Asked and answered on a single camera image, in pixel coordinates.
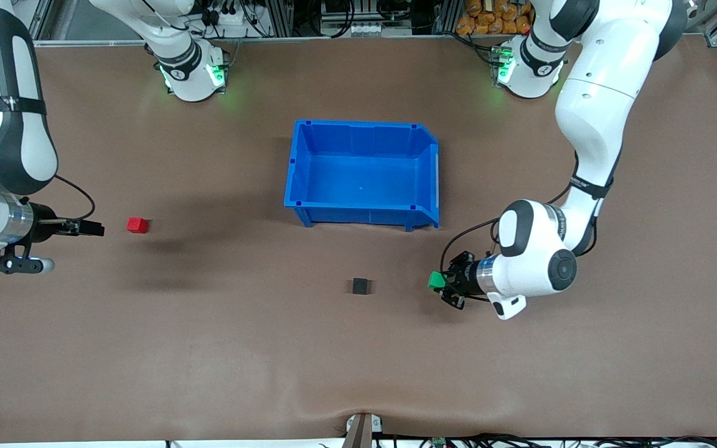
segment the red block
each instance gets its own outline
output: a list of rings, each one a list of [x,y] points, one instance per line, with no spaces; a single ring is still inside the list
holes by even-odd
[[[147,233],[148,221],[132,216],[129,218],[129,221],[126,222],[126,230],[129,230],[131,233]]]

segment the brown table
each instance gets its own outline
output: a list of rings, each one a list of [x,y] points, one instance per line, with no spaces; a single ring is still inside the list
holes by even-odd
[[[685,37],[635,103],[597,249],[514,320],[426,289],[447,240],[566,184],[540,100],[451,40],[244,45],[225,96],[163,93],[140,48],[38,51],[60,173],[106,238],[52,238],[0,275],[0,442],[387,432],[717,434],[717,50]],[[420,122],[440,230],[318,225],[282,207],[293,121]],[[54,182],[34,199],[85,211]],[[148,235],[123,229],[153,219]],[[483,253],[484,231],[456,245]],[[347,293],[353,277],[373,294]]]

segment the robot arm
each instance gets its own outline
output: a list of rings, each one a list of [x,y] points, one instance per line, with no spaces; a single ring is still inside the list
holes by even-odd
[[[612,185],[629,110],[659,55],[661,30],[669,17],[685,13],[681,3],[677,8],[668,0],[646,0],[635,8],[600,2],[555,108],[577,158],[569,195],[559,207],[513,202],[500,216],[500,254],[476,261],[464,252],[453,259],[437,290],[456,308],[463,308],[464,298],[483,296],[507,320],[524,309],[527,297],[561,292],[576,277],[576,258],[589,246]],[[553,6],[550,15],[555,11]],[[524,71],[526,77],[534,73]]]
[[[228,63],[222,49],[195,39],[180,15],[194,0],[90,0],[139,34],[159,61],[168,89],[185,101],[201,101],[225,88]]]
[[[57,173],[45,116],[32,39],[11,2],[0,0],[0,272],[51,272],[53,261],[29,252],[32,243],[52,235],[103,235],[98,222],[57,218],[24,196]],[[23,247],[21,255],[17,246]]]

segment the blue plastic container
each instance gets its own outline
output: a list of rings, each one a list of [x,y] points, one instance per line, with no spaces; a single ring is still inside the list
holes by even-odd
[[[439,226],[439,144],[421,124],[295,122],[284,206],[304,226]]]

